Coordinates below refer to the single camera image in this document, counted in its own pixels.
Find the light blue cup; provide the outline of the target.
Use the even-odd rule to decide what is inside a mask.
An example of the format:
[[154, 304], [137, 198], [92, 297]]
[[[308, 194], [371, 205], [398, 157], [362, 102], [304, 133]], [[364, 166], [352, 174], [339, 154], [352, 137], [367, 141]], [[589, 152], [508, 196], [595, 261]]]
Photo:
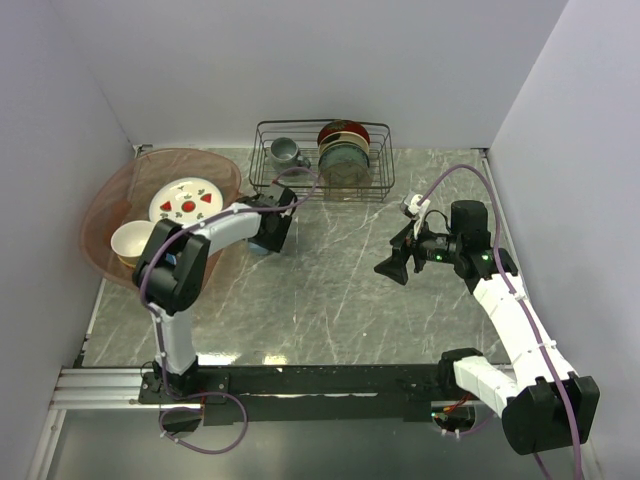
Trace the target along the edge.
[[257, 243], [248, 240], [248, 250], [254, 255], [266, 256], [270, 254], [270, 250], [258, 245]]

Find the blue bottom plate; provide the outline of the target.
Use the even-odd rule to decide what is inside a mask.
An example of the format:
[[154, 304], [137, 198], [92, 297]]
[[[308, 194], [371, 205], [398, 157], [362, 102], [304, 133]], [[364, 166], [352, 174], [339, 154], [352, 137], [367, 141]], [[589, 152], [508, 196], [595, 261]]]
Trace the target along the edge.
[[182, 225], [203, 221], [224, 209], [221, 191], [210, 181], [186, 177], [160, 188], [148, 208], [151, 222], [169, 219]]

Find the plain cream bowl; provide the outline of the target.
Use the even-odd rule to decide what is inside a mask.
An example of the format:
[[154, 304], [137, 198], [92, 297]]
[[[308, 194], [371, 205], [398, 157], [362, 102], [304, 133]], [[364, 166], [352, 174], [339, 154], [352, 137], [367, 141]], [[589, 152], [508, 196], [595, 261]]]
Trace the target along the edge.
[[155, 223], [148, 220], [136, 220], [121, 225], [111, 236], [111, 249], [120, 257], [139, 257], [154, 227]]

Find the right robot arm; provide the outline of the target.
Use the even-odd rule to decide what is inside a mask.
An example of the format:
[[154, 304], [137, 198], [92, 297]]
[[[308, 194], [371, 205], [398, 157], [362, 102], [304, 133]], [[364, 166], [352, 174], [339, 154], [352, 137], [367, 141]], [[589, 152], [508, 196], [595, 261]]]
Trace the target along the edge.
[[430, 230], [429, 203], [405, 197], [401, 212], [409, 224], [390, 241], [392, 254], [376, 273], [404, 285], [407, 263], [421, 272], [428, 262], [450, 264], [488, 315], [513, 368], [506, 374], [476, 349], [442, 354], [437, 385], [452, 399], [470, 393], [500, 419], [513, 450], [527, 455], [582, 445], [589, 437], [600, 391], [580, 376], [545, 331], [525, 293], [509, 253], [491, 241], [488, 210], [476, 200], [455, 201], [444, 233]]

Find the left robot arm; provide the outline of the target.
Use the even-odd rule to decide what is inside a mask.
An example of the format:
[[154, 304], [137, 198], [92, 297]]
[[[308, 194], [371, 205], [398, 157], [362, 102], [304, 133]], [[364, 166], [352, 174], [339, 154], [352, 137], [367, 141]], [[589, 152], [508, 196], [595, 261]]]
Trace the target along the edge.
[[154, 324], [154, 372], [173, 400], [188, 401], [198, 390], [191, 307], [204, 286], [209, 258], [243, 240], [279, 252], [298, 205], [293, 190], [274, 183], [267, 193], [243, 197], [192, 224], [162, 219], [154, 225], [132, 281]]

